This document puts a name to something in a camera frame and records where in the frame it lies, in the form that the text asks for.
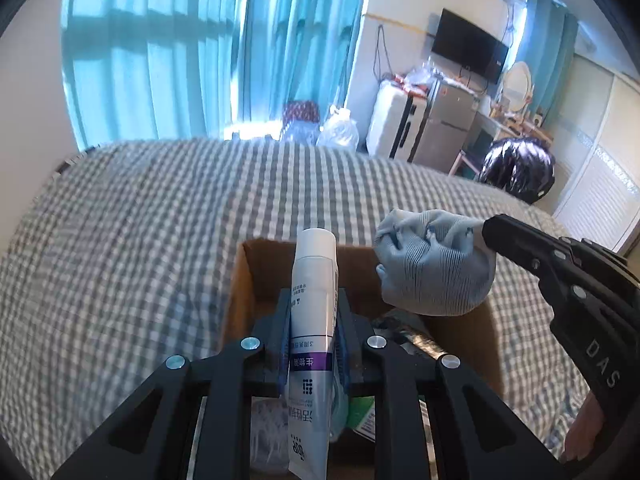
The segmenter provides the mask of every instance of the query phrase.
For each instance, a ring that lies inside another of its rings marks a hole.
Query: flat screen tv
[[[431,51],[497,83],[509,47],[450,10],[442,9]]]

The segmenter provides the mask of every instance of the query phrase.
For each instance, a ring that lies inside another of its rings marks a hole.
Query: white tube
[[[302,231],[291,277],[288,399],[289,470],[301,480],[326,479],[337,298],[335,236]]]

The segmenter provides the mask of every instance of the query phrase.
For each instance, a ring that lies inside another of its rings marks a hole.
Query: gingham bed sheet
[[[236,247],[309,227],[370,246],[393,208],[507,213],[491,187],[411,164],[277,142],[194,139],[95,150],[49,182],[0,262],[0,431],[36,480],[167,356],[218,350]],[[498,257],[489,295],[505,401],[555,453],[586,384],[537,280]]]

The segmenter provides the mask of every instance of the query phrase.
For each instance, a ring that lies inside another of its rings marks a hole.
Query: white lettering
[[[600,361],[596,366],[600,369],[600,374],[604,375],[605,370],[607,369],[607,365],[609,364],[609,358],[605,357],[602,361]]]
[[[591,341],[591,344],[587,347],[587,355],[589,357],[595,357],[595,355],[600,351],[600,345],[594,339]]]
[[[620,372],[619,371],[614,371],[611,376],[609,377],[609,379],[607,379],[607,386],[609,388],[613,388],[616,385],[616,381],[620,378]]]

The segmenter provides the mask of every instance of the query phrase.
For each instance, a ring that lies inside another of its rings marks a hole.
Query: curtain
[[[248,0],[239,121],[278,120],[293,100],[344,103],[363,0]]]
[[[534,84],[531,113],[547,120],[564,86],[578,33],[576,17],[554,0],[527,0],[527,20],[516,61],[529,66]]]
[[[341,104],[363,0],[63,0],[78,146],[222,138],[283,104]]]

